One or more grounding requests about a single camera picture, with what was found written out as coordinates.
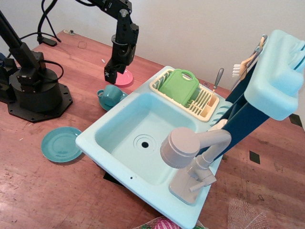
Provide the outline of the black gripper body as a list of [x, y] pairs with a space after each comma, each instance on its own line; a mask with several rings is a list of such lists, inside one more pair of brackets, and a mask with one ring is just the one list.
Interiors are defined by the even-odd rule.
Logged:
[[136, 45], [114, 44], [112, 47], [112, 56], [106, 65], [111, 65], [117, 70], [118, 64], [129, 66], [135, 55]]

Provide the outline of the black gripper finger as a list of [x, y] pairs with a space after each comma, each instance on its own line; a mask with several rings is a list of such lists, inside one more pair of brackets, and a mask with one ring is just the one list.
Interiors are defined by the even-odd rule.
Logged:
[[124, 74], [124, 71], [126, 69], [126, 65], [125, 64], [118, 64], [117, 65], [117, 72], [120, 74]]
[[106, 65], [104, 67], [104, 78], [105, 81], [115, 84], [116, 83], [116, 69], [111, 65]]

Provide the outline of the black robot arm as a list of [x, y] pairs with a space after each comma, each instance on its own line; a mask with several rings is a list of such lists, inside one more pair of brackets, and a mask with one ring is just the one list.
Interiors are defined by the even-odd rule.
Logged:
[[[131, 20], [132, 3], [128, 0], [90, 0], [88, 3], [80, 0], [78, 2], [86, 6], [98, 7], [117, 20], [116, 34], [112, 36], [112, 56], [104, 67], [105, 81], [115, 84], [117, 74], [123, 74], [126, 66], [133, 61], [136, 49], [139, 26]], [[37, 82], [40, 83], [42, 77], [38, 74], [42, 72], [41, 61], [38, 61], [27, 44], [20, 40], [2, 13], [0, 14], [0, 35], [20, 66], [34, 71], [26, 76], [21, 84], [33, 86]]]

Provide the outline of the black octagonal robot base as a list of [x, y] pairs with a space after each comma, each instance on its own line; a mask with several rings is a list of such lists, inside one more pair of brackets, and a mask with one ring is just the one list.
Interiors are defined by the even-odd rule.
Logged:
[[72, 97], [67, 86], [55, 80], [54, 71], [46, 69], [34, 87], [21, 85], [21, 71], [9, 77], [9, 84], [0, 84], [0, 101], [8, 106], [11, 115], [29, 122], [41, 122], [60, 117], [72, 104]]

